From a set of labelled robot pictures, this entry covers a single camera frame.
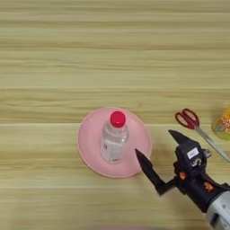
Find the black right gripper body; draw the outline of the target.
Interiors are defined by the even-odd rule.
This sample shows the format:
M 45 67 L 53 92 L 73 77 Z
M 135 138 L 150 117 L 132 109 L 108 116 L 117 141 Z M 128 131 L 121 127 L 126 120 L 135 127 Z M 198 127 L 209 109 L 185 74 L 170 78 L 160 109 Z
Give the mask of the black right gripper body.
M 207 212 L 208 207 L 219 195 L 230 191 L 230 185 L 213 181 L 206 174 L 205 169 L 192 173 L 182 168 L 178 163 L 174 163 L 173 166 L 175 187 L 183 195 L 187 195 L 203 213 Z

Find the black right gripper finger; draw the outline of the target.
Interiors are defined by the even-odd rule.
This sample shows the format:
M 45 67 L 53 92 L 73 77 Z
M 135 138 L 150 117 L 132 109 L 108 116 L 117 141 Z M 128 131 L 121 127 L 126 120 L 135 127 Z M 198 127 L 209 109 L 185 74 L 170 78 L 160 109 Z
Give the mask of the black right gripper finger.
M 146 175 L 147 179 L 151 181 L 152 184 L 155 186 L 155 189 L 159 195 L 165 194 L 165 192 L 169 191 L 174 187 L 174 180 L 164 182 L 155 172 L 155 170 L 153 169 L 153 165 L 148 160 L 148 158 L 138 149 L 135 149 L 135 152 L 143 173 Z
M 168 132 L 179 146 L 186 145 L 190 142 L 188 137 L 184 136 L 182 133 L 176 130 L 169 129 Z

